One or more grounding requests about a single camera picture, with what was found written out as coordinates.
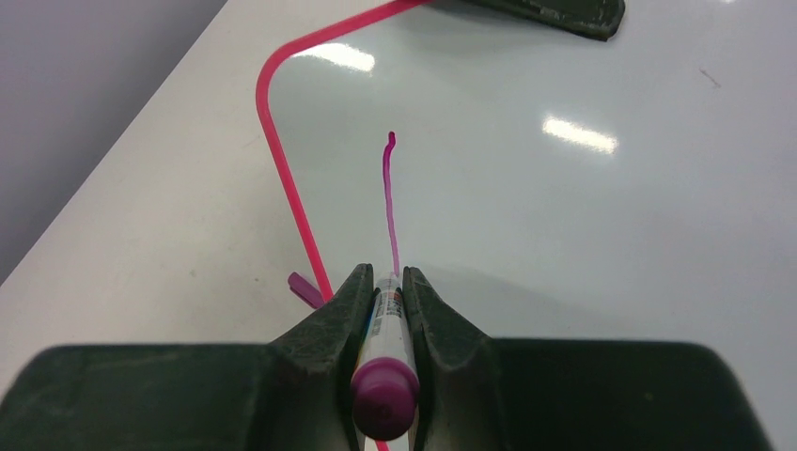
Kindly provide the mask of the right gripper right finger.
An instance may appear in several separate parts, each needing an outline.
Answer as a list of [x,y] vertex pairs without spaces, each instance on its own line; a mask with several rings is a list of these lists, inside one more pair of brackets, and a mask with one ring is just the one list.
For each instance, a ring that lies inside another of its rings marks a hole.
[[413,450],[768,450],[741,384],[694,343],[495,338],[403,271]]

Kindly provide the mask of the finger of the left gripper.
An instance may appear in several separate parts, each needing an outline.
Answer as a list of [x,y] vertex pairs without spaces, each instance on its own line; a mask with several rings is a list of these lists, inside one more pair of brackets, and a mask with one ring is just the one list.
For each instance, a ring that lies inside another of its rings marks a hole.
[[472,4],[599,41],[617,33],[626,10],[623,0],[479,0]]

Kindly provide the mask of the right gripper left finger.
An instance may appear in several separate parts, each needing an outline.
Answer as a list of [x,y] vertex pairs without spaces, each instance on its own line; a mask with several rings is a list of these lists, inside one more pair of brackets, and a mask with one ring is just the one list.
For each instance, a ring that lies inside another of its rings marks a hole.
[[269,343],[75,345],[1,404],[5,450],[360,450],[349,383],[374,271]]

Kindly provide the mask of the purple whiteboard marker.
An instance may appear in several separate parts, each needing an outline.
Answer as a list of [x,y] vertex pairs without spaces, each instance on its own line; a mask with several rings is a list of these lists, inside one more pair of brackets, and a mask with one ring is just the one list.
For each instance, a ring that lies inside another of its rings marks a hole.
[[350,383],[352,420],[365,436],[391,442],[414,423],[420,397],[401,278],[377,278],[371,313]]

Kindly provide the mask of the purple marker cap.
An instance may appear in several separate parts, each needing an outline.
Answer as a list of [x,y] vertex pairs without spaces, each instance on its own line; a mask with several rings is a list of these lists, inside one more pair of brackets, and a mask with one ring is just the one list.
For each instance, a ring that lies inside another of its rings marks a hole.
[[288,277],[289,290],[313,309],[324,306],[325,301],[320,290],[301,274],[292,272]]

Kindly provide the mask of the pink-framed whiteboard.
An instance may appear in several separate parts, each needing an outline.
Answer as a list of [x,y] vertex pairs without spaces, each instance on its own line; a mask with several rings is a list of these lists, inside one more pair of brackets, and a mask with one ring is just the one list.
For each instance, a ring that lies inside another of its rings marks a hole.
[[488,334],[704,345],[796,446],[796,5],[630,1],[600,42],[392,2],[263,67],[317,278],[400,261]]

